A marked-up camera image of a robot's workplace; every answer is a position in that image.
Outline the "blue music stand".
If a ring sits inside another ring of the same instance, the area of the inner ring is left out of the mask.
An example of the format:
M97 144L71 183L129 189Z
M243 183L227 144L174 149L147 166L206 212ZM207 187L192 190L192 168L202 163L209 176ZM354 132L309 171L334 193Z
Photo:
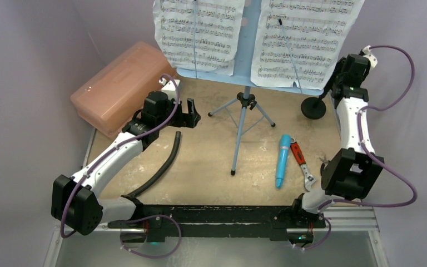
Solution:
M246 22L246 25L242 26L242 28L240 29L240 37L239 37L237 52L235 55L234 71L232 76L221 75L221 74L216 74L212 72L199 72L199 71L195 72L194 70L186 70L181 68L177 69L177 73L182 77L198 78L200 80L223 82L223 83L229 83L233 85L244 86L243 93L240 92L237 95L237 96L242 96L244 100L238 100L237 98L233 98L229 102L223 104L222 106L216 108L213 111L210 111L207 114L209 117L212 117L214 114L220 112L221 110L227 110L229 115L231 115L230 110L228 109L229 105L235 103L236 101L239 101L242 104L239 122L237 123L235 119L232 116L230 116L232 118L232 121L237 126L235 153L233 157L232 168L230 171L230 174L232 176L236 174L236 170L237 170L237 159L239 155L240 142L241 142L242 135L248 132L250 129L252 129L258 122L260 122L264 118L269 122L271 127L276 126L275 122L268 116L268 114L264 111L264 109L260 106L260 104L257 103L253 109L255 108L258 109L261 112L262 117L258 121L256 121L254 124L252 124L249 128L246 128L244 130L246 113L247 113L247 110L250 108L246 106L243 107L243 104L246 103L245 101L249 100L250 98L251 87L256 87L256 85L252 83L250 80L250 74L251 74L251 65L252 65L254 46L255 46L255 40L256 40L257 26L260 18L260 13L261 13L260 11L261 11L261 1L251 1L251 4L249 4L244 8L243 18L245 18L247 22ZM300 93L300 94L305 94L310 96L318 96L323 93L323 89L313 90L308 88L294 88L294 87L292 88L259 87L259 88Z

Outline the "sheet music page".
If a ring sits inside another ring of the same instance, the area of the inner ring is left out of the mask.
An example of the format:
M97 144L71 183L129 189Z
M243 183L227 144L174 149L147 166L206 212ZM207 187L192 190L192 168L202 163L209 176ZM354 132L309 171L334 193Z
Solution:
M231 76L245 1L159 0L155 40L173 68Z
M364 1L262 1L250 80L322 90Z

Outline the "blue toy microphone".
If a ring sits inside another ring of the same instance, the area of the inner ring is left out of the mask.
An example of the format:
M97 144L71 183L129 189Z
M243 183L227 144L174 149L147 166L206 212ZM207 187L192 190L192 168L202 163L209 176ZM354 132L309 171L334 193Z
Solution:
M275 186L277 189L282 188L282 185L284 182L290 145L291 145L291 136L288 134L282 135L279 142L279 153L278 153L276 175L275 175Z

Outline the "sheet music bottom page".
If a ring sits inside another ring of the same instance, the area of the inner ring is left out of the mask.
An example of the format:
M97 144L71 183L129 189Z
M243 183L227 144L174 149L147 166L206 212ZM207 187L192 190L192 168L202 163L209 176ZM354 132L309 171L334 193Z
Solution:
M173 68L231 76L245 1L159 0L155 40Z

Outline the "sheet music top page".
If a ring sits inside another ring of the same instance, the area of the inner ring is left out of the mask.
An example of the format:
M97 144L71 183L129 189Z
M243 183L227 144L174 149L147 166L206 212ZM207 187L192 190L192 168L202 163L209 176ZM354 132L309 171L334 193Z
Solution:
M250 80L322 90L364 1L262 1Z

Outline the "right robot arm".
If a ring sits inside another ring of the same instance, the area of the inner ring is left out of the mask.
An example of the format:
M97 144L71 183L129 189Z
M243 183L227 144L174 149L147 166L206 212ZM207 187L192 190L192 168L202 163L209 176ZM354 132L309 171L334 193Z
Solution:
M371 53L349 54L340 59L319 97L308 97L301 104L302 114L312 120L326 113L324 97L330 93L340 122L341 148L326 164L320 187L301 194L290 211L291 222L304 226L313 215L337 200L363 199L370 192L382 167L371 144L364 107L369 103L361 84L377 65Z

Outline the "black microphone desk stand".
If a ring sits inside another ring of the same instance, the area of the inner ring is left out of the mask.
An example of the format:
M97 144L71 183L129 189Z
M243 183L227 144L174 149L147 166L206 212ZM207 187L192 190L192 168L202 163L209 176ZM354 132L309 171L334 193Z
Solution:
M332 90L334 84L335 81L330 80L326 84L324 91L320 96L308 97L303 100L301 104L301 112L305 117L311 120L318 120L326 114L327 108L324 99Z

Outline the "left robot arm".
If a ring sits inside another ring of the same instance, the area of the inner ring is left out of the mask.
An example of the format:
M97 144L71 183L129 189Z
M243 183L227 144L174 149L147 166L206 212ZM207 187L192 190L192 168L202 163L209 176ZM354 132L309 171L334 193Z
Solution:
M162 91L152 91L113 143L86 167L72 176L59 175L52 185L51 215L81 235L88 235L101 223L122 220L135 228L143 222L143 212L133 196L100 200L103 189L132 159L144 152L167 127L194 128L201 119L193 98L182 102Z

